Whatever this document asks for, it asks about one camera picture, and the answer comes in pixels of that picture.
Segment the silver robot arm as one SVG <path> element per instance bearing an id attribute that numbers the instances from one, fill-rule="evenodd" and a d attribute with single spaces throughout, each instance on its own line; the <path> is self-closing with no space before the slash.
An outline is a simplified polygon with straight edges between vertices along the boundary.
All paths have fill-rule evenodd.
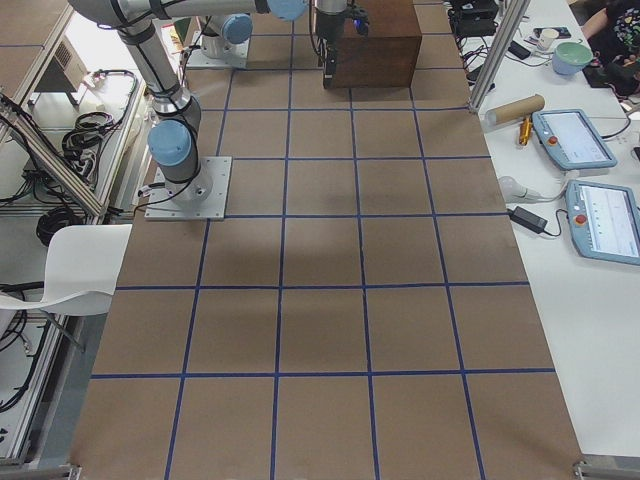
<path id="1" fill-rule="evenodd" d="M 197 148 L 200 105 L 170 63 L 156 33 L 155 19 L 238 16 L 246 20 L 256 13 L 293 21 L 309 11 L 315 19 L 310 33 L 323 46 L 315 53 L 325 64 L 327 81 L 336 71 L 337 42 L 345 22 L 353 20 L 364 35 L 369 31 L 368 14 L 353 1 L 72 1 L 70 5 L 98 26 L 117 31 L 126 45 L 152 94 L 152 107 L 160 119 L 148 135 L 149 149 L 164 175 L 169 197 L 183 204 L 205 200 L 213 180 L 204 172 Z"/>
<path id="2" fill-rule="evenodd" d="M 223 54 L 247 41 L 253 31 L 248 14 L 200 16 L 201 50 L 208 58 L 221 58 Z"/>

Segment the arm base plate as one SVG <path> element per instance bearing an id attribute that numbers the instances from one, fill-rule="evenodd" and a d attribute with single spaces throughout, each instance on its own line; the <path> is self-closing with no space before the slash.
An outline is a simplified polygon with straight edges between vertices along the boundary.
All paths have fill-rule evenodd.
<path id="1" fill-rule="evenodd" d="M 196 31 L 186 66 L 188 69 L 245 69 L 249 45 L 249 39 L 232 44 L 220 36 L 200 37 Z"/>
<path id="2" fill-rule="evenodd" d="M 223 220 L 231 169 L 230 156 L 201 157 L 200 173 L 183 190 L 182 186 L 166 183 L 157 167 L 154 181 L 162 186 L 151 191 L 144 217 L 150 221 Z"/>

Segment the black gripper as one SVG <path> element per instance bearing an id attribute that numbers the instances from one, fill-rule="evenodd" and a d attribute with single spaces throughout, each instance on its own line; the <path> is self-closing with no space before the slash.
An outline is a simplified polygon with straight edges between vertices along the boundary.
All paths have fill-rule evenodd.
<path id="1" fill-rule="evenodd" d="M 344 12 L 326 12 L 320 9 L 314 10 L 314 28 L 319 40 L 319 53 L 324 57 L 323 76 L 332 78 L 336 71 L 336 56 L 327 53 L 336 47 L 344 29 Z"/>

